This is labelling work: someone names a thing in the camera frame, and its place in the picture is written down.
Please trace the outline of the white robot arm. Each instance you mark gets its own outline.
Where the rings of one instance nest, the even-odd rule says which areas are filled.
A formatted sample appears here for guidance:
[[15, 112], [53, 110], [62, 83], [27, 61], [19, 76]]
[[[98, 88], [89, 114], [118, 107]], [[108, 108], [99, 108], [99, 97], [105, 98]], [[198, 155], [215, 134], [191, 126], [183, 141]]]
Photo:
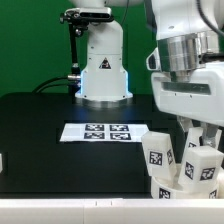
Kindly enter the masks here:
[[144, 10], [126, 26], [110, 12], [123, 0], [71, 1], [67, 13], [88, 29], [76, 96], [107, 103], [151, 91], [160, 111], [202, 122], [202, 140], [213, 146], [224, 126], [224, 0], [130, 0]]

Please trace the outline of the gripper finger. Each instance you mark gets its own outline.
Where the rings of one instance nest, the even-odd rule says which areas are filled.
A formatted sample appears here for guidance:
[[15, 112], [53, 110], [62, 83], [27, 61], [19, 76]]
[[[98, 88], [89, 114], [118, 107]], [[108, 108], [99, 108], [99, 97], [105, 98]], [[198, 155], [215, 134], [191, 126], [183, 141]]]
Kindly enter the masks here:
[[184, 133], [184, 137], [187, 137], [189, 129], [193, 127], [192, 120], [186, 117], [179, 116], [178, 123]]
[[207, 145], [207, 146], [215, 148], [217, 131], [218, 131], [218, 127], [216, 125], [204, 123], [203, 134], [202, 134], [203, 145]]

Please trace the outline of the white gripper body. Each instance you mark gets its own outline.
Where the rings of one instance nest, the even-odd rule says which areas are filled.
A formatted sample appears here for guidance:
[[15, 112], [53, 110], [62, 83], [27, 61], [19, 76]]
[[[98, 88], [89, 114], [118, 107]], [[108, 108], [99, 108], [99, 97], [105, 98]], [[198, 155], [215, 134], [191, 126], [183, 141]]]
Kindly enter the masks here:
[[224, 127], [223, 68], [195, 70], [189, 82], [154, 72], [151, 82], [160, 111]]

